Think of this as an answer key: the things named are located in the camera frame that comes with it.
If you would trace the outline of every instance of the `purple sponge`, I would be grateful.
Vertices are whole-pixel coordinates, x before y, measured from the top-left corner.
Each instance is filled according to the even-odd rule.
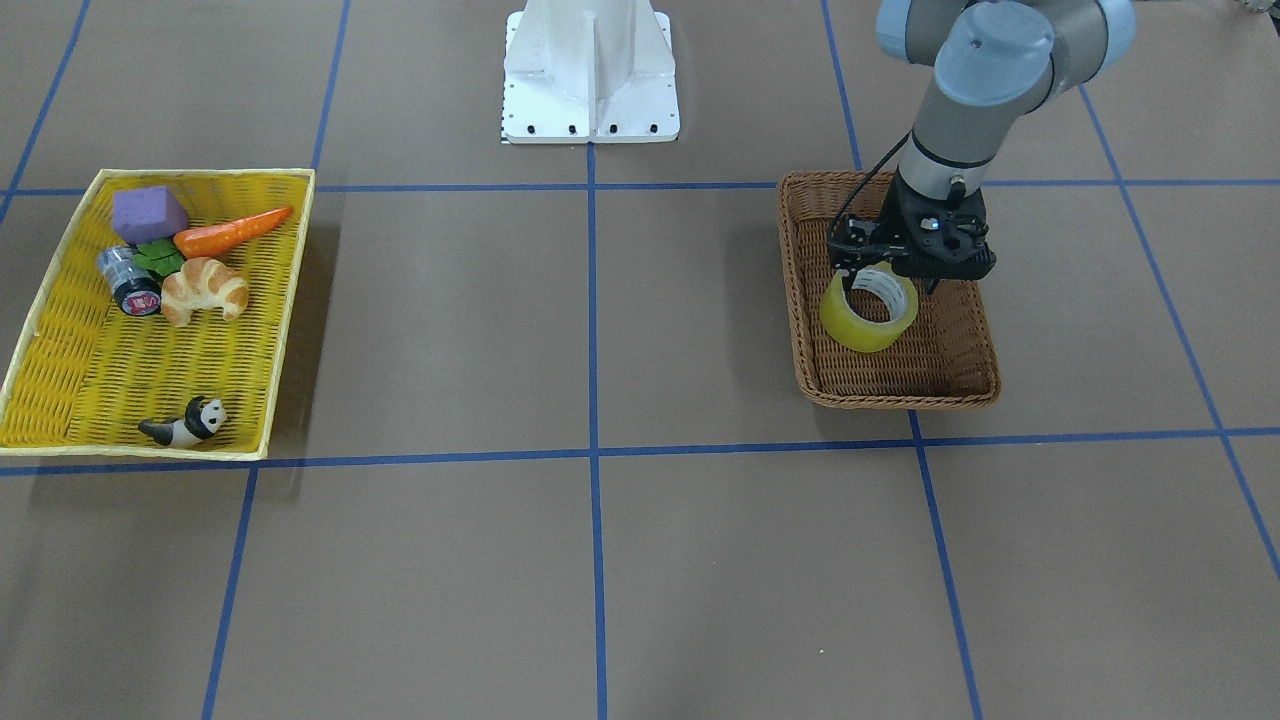
[[[191,222],[163,184],[122,190],[111,197],[111,229],[129,245],[170,237],[187,229]]]

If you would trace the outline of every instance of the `blue tape line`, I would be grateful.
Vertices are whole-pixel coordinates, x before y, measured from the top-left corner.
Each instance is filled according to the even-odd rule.
[[[1240,468],[1240,462],[1235,456],[1235,447],[1231,445],[1230,433],[1222,425],[1222,416],[1217,411],[1217,405],[1213,402],[1213,395],[1208,389],[1208,383],[1204,380],[1204,373],[1201,372],[1199,361],[1196,359],[1196,351],[1192,348],[1190,338],[1187,336],[1187,331],[1183,327],[1183,320],[1178,314],[1178,307],[1174,305],[1174,297],[1169,292],[1169,286],[1165,283],[1165,277],[1160,272],[1160,264],[1156,261],[1156,254],[1147,240],[1147,231],[1142,225],[1142,219],[1138,217],[1138,209],[1133,204],[1133,197],[1129,195],[1129,188],[1126,187],[1124,176],[1120,173],[1120,165],[1116,163],[1115,155],[1111,151],[1111,142],[1107,141],[1106,132],[1102,129],[1102,122],[1098,119],[1097,110],[1093,108],[1093,101],[1089,99],[1089,94],[1080,87],[1080,96],[1084,99],[1084,106],[1089,111],[1089,118],[1093,120],[1093,128],[1098,133],[1098,140],[1102,142],[1102,150],[1107,156],[1107,163],[1111,164],[1111,172],[1115,174],[1119,182],[1120,195],[1124,197],[1125,208],[1129,209],[1129,219],[1133,220],[1133,227],[1138,232],[1138,241],[1142,243],[1142,251],[1147,256],[1147,264],[1151,266],[1151,274],[1156,278],[1156,287],[1160,288],[1160,296],[1165,301],[1165,309],[1169,310],[1169,316],[1174,322],[1174,329],[1178,331],[1178,340],[1183,343],[1183,351],[1187,354],[1187,361],[1190,363],[1192,373],[1196,375],[1196,383],[1199,384],[1201,395],[1204,397],[1204,406],[1208,409],[1208,414],[1213,420],[1213,427],[1217,428],[1217,433],[1221,437],[1222,450],[1226,451],[1226,457],[1231,464],[1231,471],[1235,474],[1235,482],[1240,487],[1240,493],[1244,496],[1244,502],[1249,507],[1249,515],[1253,516],[1253,525],[1258,532],[1258,537],[1262,539],[1262,546],[1266,550],[1267,559],[1271,561],[1271,569],[1280,579],[1280,557],[1276,556],[1275,542],[1271,539],[1271,532],[1267,529],[1266,520],[1262,518],[1262,512],[1258,511],[1258,503],[1253,497],[1253,491],[1249,488],[1249,480],[1244,477],[1244,469]]]
[[[602,182],[596,190],[777,190],[776,182]]]
[[[586,145],[586,324],[590,448],[600,447],[599,299],[596,278],[595,143]]]
[[[1199,430],[1137,430],[1117,433],[1055,433],[1036,436],[987,436],[987,437],[950,437],[927,438],[925,447],[974,447],[984,445],[1055,445],[1055,443],[1084,443],[1084,442],[1124,442],[1124,441],[1153,441],[1153,439],[1187,439],[1187,438],[1213,438],[1221,433],[1215,429]]]
[[[1192,179],[1129,179],[1125,184],[1134,187],[1267,187],[1280,184],[1280,178],[1192,178]]]
[[[311,150],[311,168],[320,167],[320,151],[324,150],[324,136],[329,129],[329,108],[333,105],[333,91],[338,86],[338,67],[342,64],[342,46],[347,40],[347,18],[351,15],[351,0],[342,0],[342,17],[338,19],[338,38],[333,44],[333,61],[329,64],[329,85],[324,91],[324,105],[320,106],[320,126],[316,128],[316,145]]]
[[[924,500],[929,505],[929,521],[933,524],[933,542],[938,547],[938,562],[942,565],[942,583],[947,589],[947,603],[951,606],[951,624],[956,633],[956,647],[960,651],[960,664],[964,667],[965,687],[969,688],[969,707],[974,720],[982,720],[982,700],[978,697],[978,679],[973,671],[973,659],[969,656],[969,638],[964,632],[964,616],[960,614],[960,596],[956,593],[955,578],[951,574],[951,555],[947,552],[947,538],[942,532],[942,515],[933,495],[933,475],[929,473],[929,460],[924,452],[924,436],[920,433],[920,419],[915,410],[906,413],[911,421],[911,439],[915,445],[915,461],[920,466],[920,482],[924,483]]]
[[[1116,183],[1120,187],[1120,195],[1124,197],[1125,208],[1129,210],[1129,219],[1133,222],[1134,229],[1138,232],[1138,242],[1142,243],[1142,252],[1147,256],[1147,265],[1151,268],[1151,274],[1156,278],[1156,287],[1160,290],[1160,296],[1165,301],[1165,310],[1169,311],[1169,318],[1174,322],[1174,329],[1178,332],[1178,340],[1183,345],[1183,351],[1187,354],[1187,360],[1190,363],[1192,373],[1196,375],[1196,383],[1199,386],[1201,395],[1204,398],[1204,405],[1208,407],[1208,414],[1213,420],[1213,427],[1219,432],[1222,432],[1222,418],[1217,413],[1217,405],[1213,402],[1213,396],[1208,391],[1208,383],[1204,382],[1204,373],[1201,370],[1199,361],[1196,359],[1196,351],[1192,350],[1190,340],[1187,336],[1187,329],[1183,328],[1181,316],[1178,314],[1178,307],[1174,305],[1174,297],[1169,292],[1169,286],[1165,283],[1165,275],[1160,272],[1160,264],[1156,261],[1156,254],[1151,249],[1151,242],[1147,240],[1147,231],[1142,225],[1142,219],[1138,217],[1138,209],[1133,204],[1133,197],[1129,195],[1129,188],[1125,187],[1124,176],[1120,174],[1120,165],[1116,163],[1115,154],[1111,151],[1111,142],[1107,141],[1106,133],[1102,131],[1102,122],[1098,119],[1098,113],[1093,108],[1093,101],[1089,100],[1089,94],[1080,86],[1080,97],[1084,99],[1084,108],[1089,111],[1089,119],[1093,120],[1093,129],[1098,133],[1098,140],[1102,142],[1102,152],[1107,156],[1107,164],[1111,165],[1111,173],[1115,174]]]
[[[1183,181],[1134,181],[1125,179],[1128,186],[1179,186],[1179,187],[1213,187],[1213,186],[1243,186],[1265,187],[1280,186],[1280,179],[1183,179]],[[1116,187],[1114,179],[988,179],[984,186],[991,187]],[[598,182],[598,191],[616,190],[776,190],[776,182]],[[316,192],[582,192],[586,183],[421,183],[421,184],[321,184],[316,186]],[[44,197],[56,195],[84,195],[83,187],[50,187],[50,188],[19,188],[14,191],[0,191],[14,197]]]
[[[83,187],[50,187],[50,188],[31,188],[31,190],[15,190],[10,195],[14,197],[50,197],[60,195],[74,195],[79,197],[84,195],[86,188]]]
[[[191,462],[120,462],[114,465],[51,465],[26,468],[0,468],[0,478],[31,475],[88,475],[120,473],[173,473],[197,470],[237,470],[248,468],[300,469],[300,468],[358,468],[369,465],[435,465],[465,462],[508,462],[516,460],[563,460],[589,457],[589,450],[513,450],[499,452],[436,452],[421,455],[367,455],[337,457],[282,457],[246,462],[219,462],[200,460]]]
[[[591,557],[595,584],[595,716],[609,716],[609,676],[604,623],[604,519],[600,511],[600,457],[591,456]]]
[[[529,184],[321,184],[316,192],[522,192],[522,191],[584,191],[586,183],[529,183]]]
[[[31,135],[27,136],[27,145],[22,149],[18,168],[14,169],[13,179],[9,181],[9,192],[4,196],[4,200],[0,200],[0,223],[9,214],[9,205],[13,202],[14,191],[22,183],[22,176],[27,172],[27,163],[31,161],[31,152],[36,149],[36,140],[40,137],[40,131],[45,127],[45,118],[49,117],[49,108],[52,106],[54,96],[58,95],[58,87],[63,83],[63,76],[67,74],[67,65],[72,61],[72,53],[76,50],[81,29],[84,27],[84,17],[88,15],[88,3],[90,0],[81,3],[79,14],[76,15],[76,24],[72,26],[72,35],[67,38],[67,47],[63,50],[63,59],[58,63],[58,70],[54,73],[54,82],[49,85],[45,101],[40,105],[40,113],[36,114],[36,124],[31,127]]]
[[[984,179],[984,187],[1115,187],[1114,179]]]
[[[836,70],[836,87],[840,88],[840,106],[845,110],[845,129],[849,132],[849,147],[854,151],[854,169],[863,169],[863,156],[858,151],[858,128],[854,127],[854,111],[849,106],[849,91],[845,90],[845,70],[840,67],[840,49],[836,46],[836,31],[831,24],[831,5],[822,0],[822,22],[827,26],[827,46],[831,49],[831,65]]]
[[[1244,496],[1244,503],[1249,507],[1253,525],[1258,529],[1258,537],[1262,538],[1262,547],[1271,561],[1271,570],[1275,573],[1276,579],[1280,580],[1280,555],[1276,553],[1276,544],[1271,539],[1271,532],[1267,530],[1267,523],[1258,509],[1258,501],[1253,497],[1249,480],[1244,477],[1244,468],[1240,466],[1240,460],[1235,456],[1235,447],[1231,446],[1231,441],[1226,433],[1222,433],[1222,450],[1226,451],[1226,459],[1231,462],[1231,471],[1235,473],[1235,484],[1240,486],[1240,495]]]
[[[596,284],[595,143],[586,145],[588,415],[591,452],[591,557],[595,585],[595,716],[609,716],[604,623],[604,519],[600,511],[599,292]]]
[[[653,457],[667,455],[736,455],[751,452],[820,452],[841,450],[890,450],[914,447],[909,439],[854,439],[829,442],[755,442],[737,445],[662,445],[648,447],[602,447],[602,457]]]
[[[1228,437],[1280,436],[1280,428],[1228,428]]]
[[[975,436],[975,437],[937,437],[924,438],[925,447],[973,447],[1005,445],[1050,445],[1050,443],[1091,443],[1125,441],[1162,441],[1212,438],[1224,434],[1215,429],[1188,430],[1137,430],[1115,433],[1059,433],[1034,436]],[[1230,437],[1270,437],[1280,436],[1277,428],[1234,428],[1225,430]],[[367,455],[334,457],[282,457],[259,461],[223,462],[212,460],[179,462],[120,462],[114,465],[51,465],[0,468],[0,478],[31,475],[87,475],[124,473],[170,473],[200,470],[237,470],[248,468],[297,469],[297,468],[355,468],[370,465],[430,465],[467,462],[511,462],[517,460],[573,460],[591,457],[652,457],[667,455],[735,455],[754,452],[822,452],[855,450],[893,450],[914,447],[911,439],[854,439],[817,442],[758,442],[730,445],[658,445],[635,447],[562,448],[562,450],[515,450],[498,452],[436,452],[417,455]]]
[[[201,720],[211,720],[214,703],[218,701],[218,682],[223,674],[223,657],[227,652],[227,634],[232,628],[232,609],[236,606],[236,588],[239,584],[241,562],[244,560],[244,539],[248,537],[248,519],[253,511],[253,493],[257,491],[257,468],[251,468],[244,483],[244,502],[241,505],[241,521],[236,529],[236,546],[232,550],[232,568],[227,574],[227,593],[223,596],[223,615],[218,621],[218,639],[214,642],[214,661],[209,667],[209,685],[205,688],[205,708]]]

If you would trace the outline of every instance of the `toy panda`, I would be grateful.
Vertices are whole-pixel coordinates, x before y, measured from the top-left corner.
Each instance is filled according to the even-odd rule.
[[[138,430],[165,447],[188,448],[209,439],[227,421],[227,410],[221,400],[215,398],[201,407],[204,401],[205,396],[192,397],[184,418],[170,418],[163,423],[148,418],[138,423]]]

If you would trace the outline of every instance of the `croissant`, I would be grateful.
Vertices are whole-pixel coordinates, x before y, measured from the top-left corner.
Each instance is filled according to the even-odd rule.
[[[234,320],[248,305],[248,283],[236,270],[212,258],[192,258],[164,279],[160,311],[175,327],[191,322],[191,313],[223,309],[224,320]]]

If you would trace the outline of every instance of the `wicker basket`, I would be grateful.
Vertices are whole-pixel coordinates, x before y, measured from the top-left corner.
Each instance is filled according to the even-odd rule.
[[[792,173],[778,186],[778,234],[800,389],[818,405],[842,409],[991,405],[1000,395],[1000,372],[977,283],[943,282],[932,296],[920,290],[915,323],[881,352],[854,352],[823,329],[818,305],[832,274],[827,228],[863,177]],[[890,173],[872,178],[850,211],[878,217],[891,179]]]
[[[291,205],[289,220],[221,260],[250,286],[228,323],[197,313],[174,328],[131,318],[95,266],[120,245],[111,196],[166,184],[207,225]],[[302,250],[315,192],[310,169],[102,170],[86,191],[31,306],[0,391],[0,455],[140,455],[259,460],[266,456]],[[191,397],[220,397],[227,424],[191,450],[155,445],[142,418],[179,415]]]

